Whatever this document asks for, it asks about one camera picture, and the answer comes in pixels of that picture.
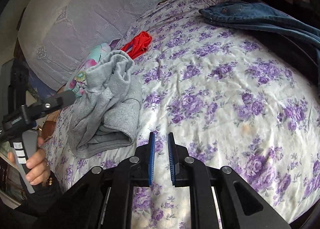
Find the person left hand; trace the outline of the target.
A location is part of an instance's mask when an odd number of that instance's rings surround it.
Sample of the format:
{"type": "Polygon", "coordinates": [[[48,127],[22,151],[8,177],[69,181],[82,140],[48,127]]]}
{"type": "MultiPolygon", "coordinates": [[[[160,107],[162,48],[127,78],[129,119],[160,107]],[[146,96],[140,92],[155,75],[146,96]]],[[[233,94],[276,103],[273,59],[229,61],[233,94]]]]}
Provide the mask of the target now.
{"type": "Polygon", "coordinates": [[[45,186],[50,177],[50,166],[46,160],[46,153],[40,148],[43,144],[44,139],[39,136],[37,138],[38,150],[32,157],[29,157],[26,163],[30,171],[26,174],[25,178],[32,186],[45,186]]]}

